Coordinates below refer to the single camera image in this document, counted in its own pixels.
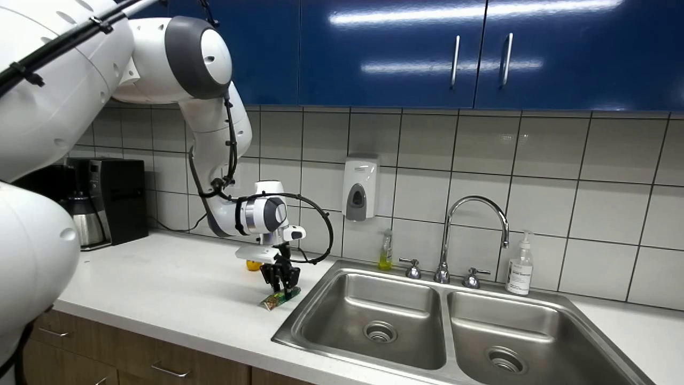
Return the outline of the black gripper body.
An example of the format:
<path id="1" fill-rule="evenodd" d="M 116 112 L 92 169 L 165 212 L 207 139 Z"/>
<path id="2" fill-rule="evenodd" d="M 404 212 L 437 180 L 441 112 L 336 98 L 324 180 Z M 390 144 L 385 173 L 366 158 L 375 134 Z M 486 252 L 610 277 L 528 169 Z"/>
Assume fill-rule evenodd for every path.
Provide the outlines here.
<path id="1" fill-rule="evenodd" d="M 265 280 L 279 280 L 285 286 L 285 277 L 300 277 L 300 266 L 292 263 L 292 247 L 287 244 L 279 245 L 279 250 L 277 260 L 265 263 L 262 274 Z"/>

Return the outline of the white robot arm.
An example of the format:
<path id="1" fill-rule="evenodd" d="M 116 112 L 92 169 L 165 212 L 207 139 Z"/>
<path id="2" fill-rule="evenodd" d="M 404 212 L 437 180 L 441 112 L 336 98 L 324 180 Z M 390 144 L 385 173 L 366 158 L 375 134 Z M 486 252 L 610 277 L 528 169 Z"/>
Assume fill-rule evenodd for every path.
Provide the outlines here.
<path id="1" fill-rule="evenodd" d="M 0 349 L 10 366 L 29 325 L 69 286 L 82 255 L 65 203 L 21 184 L 65 159 L 106 112 L 173 104 L 193 134 L 190 167 L 209 228 L 304 234 L 285 197 L 233 197 L 252 124 L 230 43 L 193 15 L 153 15 L 158 0 L 0 0 Z"/>

